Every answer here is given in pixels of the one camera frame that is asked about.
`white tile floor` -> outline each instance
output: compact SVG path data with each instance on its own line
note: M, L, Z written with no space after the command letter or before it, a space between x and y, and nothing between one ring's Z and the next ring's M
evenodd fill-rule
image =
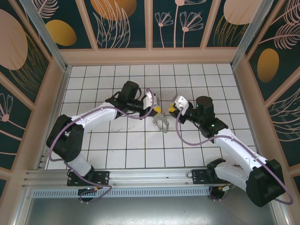
M217 117L255 150L229 64L73 67L61 114L74 116L99 106L128 80L151 88L167 114L176 94L192 103L198 96L210 96ZM152 118L131 120L122 116L85 134L82 153L96 169L203 166L217 158L235 164L232 157L210 142L194 148L182 143L175 132L175 119L168 116L168 120L169 132L163 134ZM205 140L192 123L186 122L180 128L187 141ZM46 168L65 166L49 162Z

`flower illustration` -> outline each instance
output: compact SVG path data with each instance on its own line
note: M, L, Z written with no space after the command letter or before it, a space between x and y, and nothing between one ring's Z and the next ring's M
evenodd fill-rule
M206 2L206 0L175 0L177 6L196 5Z
M161 39L161 44L163 45L163 48L165 47L164 41L163 41L163 36L161 32L161 28L164 26L169 26L173 24L173 20L171 20L170 12L169 13L155 13L155 19L156 22L158 23L159 30L160 30L160 39Z
M7 95L7 99L5 100L4 94L0 94L0 121L9 121L9 114L13 107L13 101L14 99L10 95Z
M186 32L200 30L203 28L201 12L200 13L190 13L187 17L187 12L180 13L180 23L183 31L182 47L184 47L184 37Z
M3 93L0 94L0 121L2 122L9 122L11 123L12 125L20 128L20 129L23 129L25 130L25 128L13 123L12 121L9 120L9 115L11 113L11 109L13 107L13 101L14 101L14 98L10 95L7 95L7 98L5 99L5 96ZM6 135L6 136L9 136L11 138L14 138L16 140L19 140L21 141L22 139L17 137L17 136L14 136L12 134L9 134L3 130L0 130L0 133Z

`grid floor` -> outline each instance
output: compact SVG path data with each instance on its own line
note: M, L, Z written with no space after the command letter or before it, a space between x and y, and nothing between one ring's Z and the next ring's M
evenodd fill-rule
M167 114L176 94L192 102L198 96L210 96L217 117L256 151L229 64L72 67L61 114L74 116L101 105L128 80L138 83L143 92L145 87L151 88ZM210 142L194 148L182 143L175 131L175 119L169 115L168 120L169 132L163 134L152 118L132 120L122 116L86 133L82 153L96 169L203 166L217 158L235 164ZM205 140L192 123L186 122L180 130L189 142ZM66 167L61 162L48 162L46 168Z

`metal base plate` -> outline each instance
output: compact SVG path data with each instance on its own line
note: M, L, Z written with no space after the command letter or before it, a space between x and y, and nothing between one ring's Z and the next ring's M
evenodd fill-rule
M210 180L206 169L192 170L193 184L226 184L226 180L216 179L214 181Z
M108 185L109 181L109 171L95 171L94 178L91 182L97 184ZM69 172L68 179L67 179L67 186L69 187L90 187L91 184L84 182L82 179L77 177L77 175L73 172Z

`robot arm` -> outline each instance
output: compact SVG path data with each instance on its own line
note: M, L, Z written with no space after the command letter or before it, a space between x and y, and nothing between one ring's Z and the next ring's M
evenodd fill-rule
M96 108L99 109L99 111L93 109L91 111L95 111L94 113L89 111L72 117L61 115L56 120L56 123L54 124L47 139L47 146L51 147L56 136L67 124L82 117L83 119L79 120L66 130L67 133L64 133L59 137L53 151L67 162L79 175L84 177L86 180L93 180L94 168L80 153L84 133L91 131L95 127L100 126L102 123L109 122L120 117L121 113L117 111L117 109L124 113L128 113L128 111L139 113L140 117L142 117L149 112L153 102L154 108L148 116L155 117L161 114L158 97L154 95L154 99L152 99L152 95L150 93L146 93L141 100L135 99L138 90L141 92L138 84L128 81L124 84L121 92L115 93L101 106ZM101 109L105 106L110 106L112 108Z
M219 178L240 187L246 191L250 200L260 207L285 192L281 185L257 160L259 159L263 162L284 182L280 163L274 159L268 161L248 147L245 150L237 142L232 141L232 139L235 139L241 143L232 131L228 129L228 126L215 117L214 106L210 97L198 97L196 99L196 108L194 108L183 96L175 96L172 105L169 108L169 112L173 117L177 118L182 109L179 117L180 123L183 124L188 120L198 126L204 137L212 138L216 136L216 139L211 141L222 150L228 152L242 168L232 166L221 158L216 159L207 165L207 174L212 181Z

